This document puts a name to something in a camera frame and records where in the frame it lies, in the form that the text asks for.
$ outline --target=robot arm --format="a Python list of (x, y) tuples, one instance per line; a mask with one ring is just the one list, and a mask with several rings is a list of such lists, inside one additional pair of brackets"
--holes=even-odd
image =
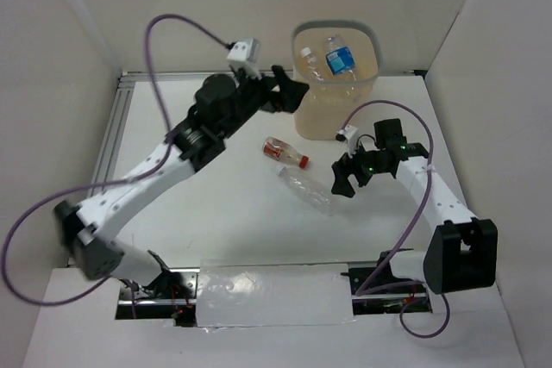
[[(155, 253), (138, 250), (117, 235), (124, 225), (158, 196), (199, 172), (225, 149), (224, 140), (234, 134), (259, 109), (294, 112), (307, 84), (290, 80), (280, 66), (274, 77), (261, 76), (256, 65), (257, 40), (236, 42), (228, 61), (235, 78), (216, 74), (205, 79), (196, 92), (196, 103), (137, 167), (123, 179), (124, 185), (105, 190), (73, 206), (68, 201), (54, 208), (62, 244), (90, 279), (130, 279), (154, 293), (166, 294), (171, 284), (181, 285)], [(166, 163), (153, 175), (133, 180)]]
[[(363, 187), (374, 174), (391, 173), (419, 206), (428, 182), (427, 169), (432, 169), (430, 198), (423, 210), (432, 231), (430, 245), (427, 252), (403, 250), (395, 254), (389, 262), (392, 275), (423, 281), (436, 294), (491, 286), (497, 259), (497, 229), (492, 221), (478, 219), (433, 167), (427, 166), (427, 151), (419, 143), (407, 142), (400, 120), (376, 122), (374, 128), (375, 151), (356, 146), (355, 127), (347, 126), (338, 134), (338, 140), (346, 141), (349, 150), (332, 165), (334, 194), (354, 195), (348, 181), (351, 174)], [(462, 243), (469, 249), (462, 249)]]

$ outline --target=beige bin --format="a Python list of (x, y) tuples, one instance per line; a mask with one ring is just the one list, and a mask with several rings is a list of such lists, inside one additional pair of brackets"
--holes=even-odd
[[(355, 81), (339, 81), (331, 75), (325, 60), (324, 42), (339, 34), (355, 62)], [(323, 65), (320, 81), (309, 74), (300, 51), (308, 47)], [(295, 112), (295, 128), (308, 140), (333, 140), (347, 116), (364, 103), (381, 68), (380, 44), (375, 33), (353, 21), (313, 21), (299, 25), (292, 34), (293, 75), (310, 89)]]

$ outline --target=blue label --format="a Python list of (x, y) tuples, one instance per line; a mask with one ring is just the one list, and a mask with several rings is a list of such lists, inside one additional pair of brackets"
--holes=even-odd
[(345, 71), (354, 69), (354, 59), (348, 47), (340, 47), (326, 55), (326, 62), (331, 69), (331, 73), (339, 75)]

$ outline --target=clear plastic bottle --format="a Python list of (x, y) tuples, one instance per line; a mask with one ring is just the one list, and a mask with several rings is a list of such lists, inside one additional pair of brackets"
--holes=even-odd
[(323, 65), (321, 65), (322, 62), (318, 60), (309, 47), (302, 49), (300, 55), (310, 76), (318, 81), (324, 81), (327, 78), (327, 74), (324, 74)]
[(347, 82), (357, 80), (353, 54), (339, 34), (330, 36), (323, 43), (323, 50), (333, 78)]
[(301, 154), (287, 142), (278, 140), (274, 137), (268, 137), (262, 145), (262, 152), (271, 159), (276, 159), (280, 163), (296, 165), (299, 168), (305, 168), (309, 163), (309, 158)]
[(333, 215), (336, 209), (334, 197), (324, 187), (298, 168), (288, 168), (285, 165), (278, 166), (278, 177), (289, 187), (297, 197), (307, 202), (325, 215)]

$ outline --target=ketchup bottle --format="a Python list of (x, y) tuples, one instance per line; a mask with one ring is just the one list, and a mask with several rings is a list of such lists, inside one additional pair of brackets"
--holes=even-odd
[(288, 165), (297, 165), (299, 168), (305, 168), (309, 158), (299, 153), (295, 148), (284, 141), (268, 137), (262, 146), (262, 152), (271, 159), (276, 159), (280, 163)]

